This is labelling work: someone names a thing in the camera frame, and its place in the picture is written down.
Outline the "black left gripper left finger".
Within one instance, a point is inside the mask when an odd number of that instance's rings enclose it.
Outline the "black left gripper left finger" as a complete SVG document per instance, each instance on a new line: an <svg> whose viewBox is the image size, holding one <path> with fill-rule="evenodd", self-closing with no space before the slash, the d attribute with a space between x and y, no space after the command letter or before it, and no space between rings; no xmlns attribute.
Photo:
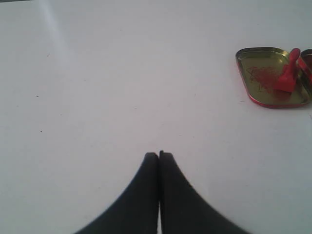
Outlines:
<svg viewBox="0 0 312 234"><path fill-rule="evenodd" d="M78 234L156 234L158 156L147 153L136 175L117 200Z"/></svg>

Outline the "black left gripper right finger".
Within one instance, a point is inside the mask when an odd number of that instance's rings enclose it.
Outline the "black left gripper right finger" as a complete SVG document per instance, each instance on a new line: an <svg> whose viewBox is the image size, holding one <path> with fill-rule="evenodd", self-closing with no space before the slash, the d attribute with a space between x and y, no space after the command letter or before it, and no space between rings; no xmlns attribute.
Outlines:
<svg viewBox="0 0 312 234"><path fill-rule="evenodd" d="M246 234L191 186L171 153L159 154L159 201L164 234Z"/></svg>

